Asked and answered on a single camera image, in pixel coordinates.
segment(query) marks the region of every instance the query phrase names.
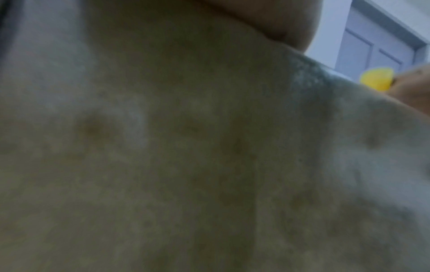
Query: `person's hand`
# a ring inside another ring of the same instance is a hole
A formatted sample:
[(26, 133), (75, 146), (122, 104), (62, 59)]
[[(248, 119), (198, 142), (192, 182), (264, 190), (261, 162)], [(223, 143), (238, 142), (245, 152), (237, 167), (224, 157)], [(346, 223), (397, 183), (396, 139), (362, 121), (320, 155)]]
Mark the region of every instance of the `person's hand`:
[(430, 116), (430, 65), (397, 75), (387, 94)]
[(306, 51), (317, 30), (323, 0), (203, 0), (263, 32)]

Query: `door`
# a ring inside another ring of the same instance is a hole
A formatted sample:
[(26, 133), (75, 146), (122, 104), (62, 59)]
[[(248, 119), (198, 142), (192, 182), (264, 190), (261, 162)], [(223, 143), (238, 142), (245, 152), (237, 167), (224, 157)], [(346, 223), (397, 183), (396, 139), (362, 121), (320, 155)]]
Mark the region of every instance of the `door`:
[(391, 67), (396, 72), (411, 68), (416, 51), (351, 8), (340, 46), (336, 70), (354, 81), (367, 69)]

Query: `yellow sponge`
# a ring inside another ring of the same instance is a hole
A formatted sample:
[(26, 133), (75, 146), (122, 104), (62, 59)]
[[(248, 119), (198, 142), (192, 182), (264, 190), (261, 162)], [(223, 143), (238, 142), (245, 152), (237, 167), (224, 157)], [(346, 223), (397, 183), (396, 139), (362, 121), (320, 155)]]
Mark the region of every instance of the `yellow sponge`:
[(391, 68), (376, 68), (364, 72), (360, 83), (377, 91), (385, 92), (391, 88), (394, 79), (394, 70)]

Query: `yellow object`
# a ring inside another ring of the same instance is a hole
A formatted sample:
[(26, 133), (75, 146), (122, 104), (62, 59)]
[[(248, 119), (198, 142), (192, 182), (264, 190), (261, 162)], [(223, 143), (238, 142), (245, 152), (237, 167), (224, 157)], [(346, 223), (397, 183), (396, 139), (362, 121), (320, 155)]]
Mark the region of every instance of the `yellow object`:
[(385, 92), (391, 88), (394, 79), (394, 70), (391, 68), (376, 68), (364, 72), (360, 83), (377, 91)]

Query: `white wall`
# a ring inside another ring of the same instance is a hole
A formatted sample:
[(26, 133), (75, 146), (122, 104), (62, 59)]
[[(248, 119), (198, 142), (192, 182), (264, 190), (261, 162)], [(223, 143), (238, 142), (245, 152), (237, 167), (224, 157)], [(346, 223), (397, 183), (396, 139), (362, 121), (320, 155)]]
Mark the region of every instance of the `white wall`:
[[(430, 41), (430, 16), (412, 3), (415, 0), (366, 0), (407, 29)], [(324, 0), (320, 26), (307, 56), (334, 68), (352, 0)]]
[(334, 68), (352, 0), (324, 0), (317, 34), (306, 55)]

